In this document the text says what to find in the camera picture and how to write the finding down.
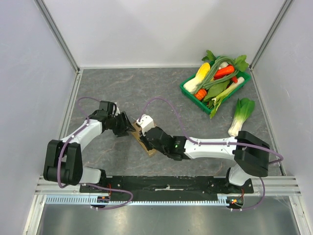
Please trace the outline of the brown cardboard express box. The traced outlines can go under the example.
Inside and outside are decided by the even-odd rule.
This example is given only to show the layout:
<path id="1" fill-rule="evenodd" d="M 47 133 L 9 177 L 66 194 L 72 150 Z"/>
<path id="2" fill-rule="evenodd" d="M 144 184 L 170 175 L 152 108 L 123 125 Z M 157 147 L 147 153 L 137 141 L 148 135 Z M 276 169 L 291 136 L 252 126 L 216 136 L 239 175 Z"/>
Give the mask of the brown cardboard express box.
<path id="1" fill-rule="evenodd" d="M 149 157 L 152 157 L 157 153 L 155 149 L 148 150 L 145 144 L 141 141 L 140 136 L 142 134 L 142 128 L 134 121 L 132 126 L 135 128 L 135 131 L 132 132 L 132 135 L 136 139 L 136 141 L 140 144 L 140 146 L 144 149 L 144 151 L 148 154 Z"/>

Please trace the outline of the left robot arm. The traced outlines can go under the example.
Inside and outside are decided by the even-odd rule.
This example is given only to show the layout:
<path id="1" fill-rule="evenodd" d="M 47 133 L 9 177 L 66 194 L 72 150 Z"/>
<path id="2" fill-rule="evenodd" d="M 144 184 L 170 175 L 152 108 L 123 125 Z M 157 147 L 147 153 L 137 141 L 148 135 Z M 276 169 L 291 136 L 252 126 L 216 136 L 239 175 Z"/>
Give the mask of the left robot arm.
<path id="1" fill-rule="evenodd" d="M 111 130 L 116 137 L 127 136 L 135 128 L 125 112 L 110 101 L 100 101 L 99 108 L 88 115 L 83 124 L 73 133 L 60 140 L 51 140 L 47 145 L 43 177 L 46 181 L 67 185 L 90 183 L 96 192 L 107 188 L 107 180 L 100 169 L 84 167 L 83 150 L 104 131 Z"/>

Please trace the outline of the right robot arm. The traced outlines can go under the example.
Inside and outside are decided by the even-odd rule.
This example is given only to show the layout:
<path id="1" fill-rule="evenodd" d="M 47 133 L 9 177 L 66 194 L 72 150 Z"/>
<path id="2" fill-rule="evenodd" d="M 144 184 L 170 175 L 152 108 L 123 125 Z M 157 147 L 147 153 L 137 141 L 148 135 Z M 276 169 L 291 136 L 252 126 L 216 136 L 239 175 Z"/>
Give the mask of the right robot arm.
<path id="1" fill-rule="evenodd" d="M 269 145 L 247 131 L 224 139 L 197 139 L 170 136 L 156 126 L 140 131 L 139 139 L 147 150 L 156 150 L 175 161 L 216 158 L 235 162 L 224 180 L 225 189 L 231 193 L 252 176 L 268 176 Z"/>

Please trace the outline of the green plastic tray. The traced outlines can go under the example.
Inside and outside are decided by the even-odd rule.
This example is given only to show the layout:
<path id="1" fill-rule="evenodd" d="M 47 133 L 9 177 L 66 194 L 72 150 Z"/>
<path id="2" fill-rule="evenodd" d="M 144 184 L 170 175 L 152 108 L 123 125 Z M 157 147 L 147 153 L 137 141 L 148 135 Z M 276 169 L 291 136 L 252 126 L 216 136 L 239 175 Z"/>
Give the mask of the green plastic tray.
<path id="1" fill-rule="evenodd" d="M 212 118 L 220 105 L 250 80 L 246 58 L 215 57 L 208 51 L 196 74 L 180 84 L 181 92 Z"/>

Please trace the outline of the yellow napa cabbage toy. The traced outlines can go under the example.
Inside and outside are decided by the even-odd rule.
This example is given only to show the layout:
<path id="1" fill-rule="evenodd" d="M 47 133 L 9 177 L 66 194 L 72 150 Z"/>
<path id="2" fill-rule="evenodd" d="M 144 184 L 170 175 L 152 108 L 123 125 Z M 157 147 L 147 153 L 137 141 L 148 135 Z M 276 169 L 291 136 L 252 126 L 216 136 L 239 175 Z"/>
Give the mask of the yellow napa cabbage toy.
<path id="1" fill-rule="evenodd" d="M 204 80 L 207 73 L 210 71 L 210 68 L 211 66 L 208 62 L 203 63 L 197 71 L 195 77 L 186 82 L 183 87 L 192 94 L 196 90 L 197 86 Z"/>

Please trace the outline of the small orange pumpkin toy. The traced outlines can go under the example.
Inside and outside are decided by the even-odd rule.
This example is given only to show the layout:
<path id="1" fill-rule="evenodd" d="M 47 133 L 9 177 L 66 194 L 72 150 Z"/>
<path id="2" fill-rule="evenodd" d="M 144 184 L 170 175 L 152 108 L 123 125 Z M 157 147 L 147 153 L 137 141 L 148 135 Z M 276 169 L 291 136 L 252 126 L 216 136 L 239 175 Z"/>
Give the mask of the small orange pumpkin toy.
<path id="1" fill-rule="evenodd" d="M 199 89 L 195 94 L 194 97 L 199 100 L 202 101 L 207 95 L 207 90 L 206 89 Z"/>

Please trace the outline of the white green leek toy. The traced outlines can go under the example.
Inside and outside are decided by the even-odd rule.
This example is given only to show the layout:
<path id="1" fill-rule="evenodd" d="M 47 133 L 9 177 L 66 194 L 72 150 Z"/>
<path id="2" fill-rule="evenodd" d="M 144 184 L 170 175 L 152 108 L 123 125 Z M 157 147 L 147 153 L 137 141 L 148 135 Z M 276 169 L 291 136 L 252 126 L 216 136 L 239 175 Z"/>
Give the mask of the white green leek toy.
<path id="1" fill-rule="evenodd" d="M 222 102 L 222 100 L 227 97 L 230 93 L 232 93 L 236 88 L 238 88 L 242 83 L 244 83 L 245 79 L 243 77 L 239 77 L 237 83 L 232 83 L 228 88 L 226 88 L 222 93 L 217 95 L 212 100 L 214 101 L 214 106 L 217 106 Z"/>

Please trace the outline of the green long beans toy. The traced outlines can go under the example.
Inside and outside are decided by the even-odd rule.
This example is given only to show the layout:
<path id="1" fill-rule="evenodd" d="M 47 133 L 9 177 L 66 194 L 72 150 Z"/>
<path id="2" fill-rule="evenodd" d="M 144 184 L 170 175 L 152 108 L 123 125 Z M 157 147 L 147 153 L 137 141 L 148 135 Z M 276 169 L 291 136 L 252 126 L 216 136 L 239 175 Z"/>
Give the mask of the green long beans toy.
<path id="1" fill-rule="evenodd" d="M 227 62 L 231 67 L 225 67 L 225 69 L 231 68 L 231 73 L 227 72 L 228 74 L 223 75 L 220 79 L 214 80 L 214 77 L 218 73 L 218 68 L 223 62 Z M 219 56 L 215 61 L 213 66 L 210 68 L 210 70 L 206 73 L 204 79 L 196 85 L 196 88 L 194 91 L 191 92 L 191 94 L 196 94 L 200 89 L 206 89 L 209 90 L 212 86 L 216 84 L 220 84 L 224 81 L 229 80 L 233 76 L 237 75 L 239 72 L 239 65 L 235 61 L 235 59 L 232 59 L 228 56 Z"/>

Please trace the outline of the green leafy vegetable toy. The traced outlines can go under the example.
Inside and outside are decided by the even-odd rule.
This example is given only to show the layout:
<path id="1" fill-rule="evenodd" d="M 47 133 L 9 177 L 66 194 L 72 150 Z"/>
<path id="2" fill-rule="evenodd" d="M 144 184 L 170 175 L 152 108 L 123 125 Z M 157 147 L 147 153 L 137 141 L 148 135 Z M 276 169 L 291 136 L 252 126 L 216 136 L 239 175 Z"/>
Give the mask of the green leafy vegetable toy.
<path id="1" fill-rule="evenodd" d="M 217 106 L 214 106 L 213 104 L 213 98 L 215 98 L 217 95 L 219 95 L 220 93 L 222 93 L 228 86 L 228 84 L 230 83 L 230 80 L 227 80 L 225 82 L 222 82 L 222 83 L 219 83 L 219 84 L 216 84 L 216 85 L 213 85 L 207 92 L 207 95 L 206 97 L 203 99 L 203 102 L 204 103 L 207 103 L 207 107 L 209 109 L 211 109 L 211 112 L 210 112 L 210 119 L 213 118 L 213 116 L 216 114 L 219 106 L 221 105 L 218 104 Z"/>

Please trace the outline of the bok choy toy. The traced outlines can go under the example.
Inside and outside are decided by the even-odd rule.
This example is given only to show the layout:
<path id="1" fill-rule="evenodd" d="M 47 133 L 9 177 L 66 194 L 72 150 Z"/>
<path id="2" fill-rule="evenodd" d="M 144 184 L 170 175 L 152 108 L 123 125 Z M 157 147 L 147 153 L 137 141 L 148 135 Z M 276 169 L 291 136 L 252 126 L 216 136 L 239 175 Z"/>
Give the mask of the bok choy toy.
<path id="1" fill-rule="evenodd" d="M 236 103 L 235 114 L 228 134 L 231 137 L 238 136 L 242 130 L 244 122 L 251 116 L 255 108 L 255 101 L 248 98 L 238 99 Z"/>

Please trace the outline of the orange carrot toy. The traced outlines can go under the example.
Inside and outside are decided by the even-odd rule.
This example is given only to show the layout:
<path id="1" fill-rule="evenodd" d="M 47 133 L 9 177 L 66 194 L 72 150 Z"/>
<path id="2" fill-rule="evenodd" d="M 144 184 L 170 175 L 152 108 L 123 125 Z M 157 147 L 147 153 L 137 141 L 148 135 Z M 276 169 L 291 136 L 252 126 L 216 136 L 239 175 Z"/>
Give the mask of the orange carrot toy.
<path id="1" fill-rule="evenodd" d="M 228 65 L 225 68 L 222 68 L 216 72 L 214 75 L 214 80 L 223 78 L 224 76 L 230 75 L 235 71 L 234 67 L 232 65 Z"/>

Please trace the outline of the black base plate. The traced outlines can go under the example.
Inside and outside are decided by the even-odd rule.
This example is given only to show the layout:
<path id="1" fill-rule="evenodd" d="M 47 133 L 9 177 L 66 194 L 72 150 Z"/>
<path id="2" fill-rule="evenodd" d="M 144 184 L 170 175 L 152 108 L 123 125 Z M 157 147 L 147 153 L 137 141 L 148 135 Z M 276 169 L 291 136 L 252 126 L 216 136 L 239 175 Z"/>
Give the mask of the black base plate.
<path id="1" fill-rule="evenodd" d="M 243 186 L 230 184 L 225 177 L 213 176 L 112 176 L 99 186 L 131 192 L 133 201 L 216 201 L 218 194 L 252 194 L 252 181 Z"/>

